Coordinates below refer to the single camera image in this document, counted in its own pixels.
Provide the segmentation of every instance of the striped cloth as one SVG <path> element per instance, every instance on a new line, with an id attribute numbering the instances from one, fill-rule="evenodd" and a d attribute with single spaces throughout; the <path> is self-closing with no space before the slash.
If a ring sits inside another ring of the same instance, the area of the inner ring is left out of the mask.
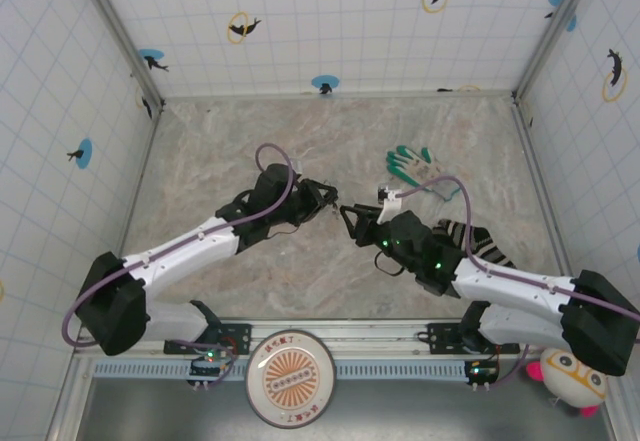
<path id="1" fill-rule="evenodd" d="M 453 245 L 458 249 L 465 249 L 464 223 L 457 223 L 450 219 L 441 219 L 438 224 L 431 229 L 431 232 L 440 241 Z M 479 258 L 507 268 L 515 268 L 516 265 L 498 249 L 493 242 L 489 231 L 485 228 L 471 227 L 471 252 Z"/>

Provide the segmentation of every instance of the white tiled wall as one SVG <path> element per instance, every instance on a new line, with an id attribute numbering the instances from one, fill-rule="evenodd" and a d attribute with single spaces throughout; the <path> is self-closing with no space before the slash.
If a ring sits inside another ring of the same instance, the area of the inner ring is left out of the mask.
<path id="1" fill-rule="evenodd" d="M 640 0 L 583 0 L 578 20 L 525 107 L 574 270 L 601 272 L 640 306 Z M 628 81 L 605 102 L 609 49 Z"/>
<path id="2" fill-rule="evenodd" d="M 317 92 L 311 80 L 323 74 L 340 79 L 334 92 L 514 89 L 555 9 L 549 0 L 447 0 L 435 14 L 421 0 L 112 2 L 138 48 L 164 53 L 169 72 L 152 69 L 164 96 Z M 232 44 L 238 12 L 261 23 Z"/>
<path id="3" fill-rule="evenodd" d="M 0 0 L 0 439 L 44 438 L 63 313 L 117 249 L 151 132 L 129 73 L 89 0 Z"/>

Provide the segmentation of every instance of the gray marble surface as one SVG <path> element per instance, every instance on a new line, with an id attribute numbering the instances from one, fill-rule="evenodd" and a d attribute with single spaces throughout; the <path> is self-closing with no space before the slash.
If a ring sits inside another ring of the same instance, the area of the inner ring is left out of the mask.
<path id="1" fill-rule="evenodd" d="M 551 245 L 510 111 L 501 97 L 211 99 L 169 103 L 126 242 L 130 254 L 212 216 L 258 176 L 255 149 L 270 141 L 300 161 L 303 177 L 336 186 L 340 203 L 375 204 L 389 149 L 427 146 L 466 184 L 473 219 L 521 269 L 550 272 Z M 265 165 L 278 154 L 264 152 Z M 417 193 L 404 204 L 427 225 L 464 220 L 464 201 Z M 276 231 L 290 231 L 288 225 Z M 326 209 L 290 236 L 259 243 L 162 293 L 200 299 L 220 316 L 401 318 L 460 316 L 467 303 L 438 298 L 411 274 L 389 277 L 376 249 L 357 248 Z"/>

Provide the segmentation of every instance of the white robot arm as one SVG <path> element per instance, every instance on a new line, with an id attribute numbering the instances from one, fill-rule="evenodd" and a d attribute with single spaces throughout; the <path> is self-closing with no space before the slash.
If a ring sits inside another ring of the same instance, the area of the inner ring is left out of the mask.
<path id="1" fill-rule="evenodd" d="M 122 259 L 111 252 L 96 258 L 76 303 L 89 290 L 95 293 L 75 313 L 105 354 L 120 354 L 139 341 L 217 344 L 222 325 L 207 306 L 200 301 L 163 303 L 156 297 L 201 268 L 266 239 L 271 227 L 281 223 L 300 226 L 338 198 L 334 187 L 298 180 L 294 173 L 293 188 L 284 202 L 269 214 L 256 217 L 283 196 L 288 177 L 287 166 L 272 164 L 260 174 L 254 189 L 240 193 L 188 233 Z M 235 225 L 216 229 L 229 223 Z M 122 274 L 96 289 L 116 272 Z"/>
<path id="2" fill-rule="evenodd" d="M 605 374 L 624 374 L 638 322 L 580 299 L 587 295 L 638 314 L 603 276 L 583 271 L 577 278 L 553 277 L 497 266 L 434 235 L 411 211 L 381 221 L 382 211 L 359 204 L 340 208 L 356 245 L 375 245 L 432 294 L 472 301 L 457 342 L 475 352 L 507 343 L 554 347 Z"/>

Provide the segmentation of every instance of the white plush toy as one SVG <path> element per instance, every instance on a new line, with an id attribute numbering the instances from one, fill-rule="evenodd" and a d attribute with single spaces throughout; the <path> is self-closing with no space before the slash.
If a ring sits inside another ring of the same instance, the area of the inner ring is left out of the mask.
<path id="1" fill-rule="evenodd" d="M 607 396 L 604 374 L 559 349 L 545 349 L 540 361 L 527 365 L 527 374 L 584 417 L 593 416 Z"/>

